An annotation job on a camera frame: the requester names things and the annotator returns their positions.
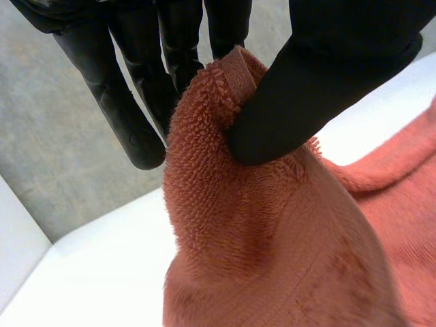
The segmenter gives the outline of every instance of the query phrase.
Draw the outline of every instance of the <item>pink towel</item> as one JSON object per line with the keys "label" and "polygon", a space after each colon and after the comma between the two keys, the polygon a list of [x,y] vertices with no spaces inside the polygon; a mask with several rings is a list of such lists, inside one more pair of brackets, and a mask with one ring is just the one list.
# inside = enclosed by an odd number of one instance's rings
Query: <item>pink towel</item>
{"label": "pink towel", "polygon": [[265,71],[236,48],[176,109],[164,191],[178,253],[164,326],[406,327],[382,245],[316,142],[260,167],[231,156],[225,131]]}
{"label": "pink towel", "polygon": [[410,322],[436,326],[436,98],[360,161],[324,163],[383,243]]}

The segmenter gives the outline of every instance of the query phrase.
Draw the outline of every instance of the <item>towel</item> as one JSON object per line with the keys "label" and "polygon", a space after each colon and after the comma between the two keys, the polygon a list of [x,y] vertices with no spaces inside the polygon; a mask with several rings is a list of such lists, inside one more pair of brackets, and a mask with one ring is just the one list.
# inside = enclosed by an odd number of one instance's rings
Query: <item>towel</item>
{"label": "towel", "polygon": [[347,167],[324,164],[381,240],[413,326],[436,326],[436,98],[389,141]]}
{"label": "towel", "polygon": [[237,47],[174,113],[164,326],[408,326],[382,244],[315,140],[263,166],[232,157],[225,133],[265,72]]}

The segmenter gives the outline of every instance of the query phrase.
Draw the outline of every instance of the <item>gray floor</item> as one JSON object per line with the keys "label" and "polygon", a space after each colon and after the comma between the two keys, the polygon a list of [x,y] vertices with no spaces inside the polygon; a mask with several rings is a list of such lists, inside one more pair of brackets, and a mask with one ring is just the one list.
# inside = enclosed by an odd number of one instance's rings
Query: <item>gray floor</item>
{"label": "gray floor", "polygon": [[[130,164],[54,40],[0,1],[0,175],[54,241],[159,187],[162,168]],[[203,23],[200,57],[209,62]],[[287,0],[254,0],[250,28],[247,48],[270,65],[291,33]],[[420,57],[436,50],[435,32],[433,21]]]}

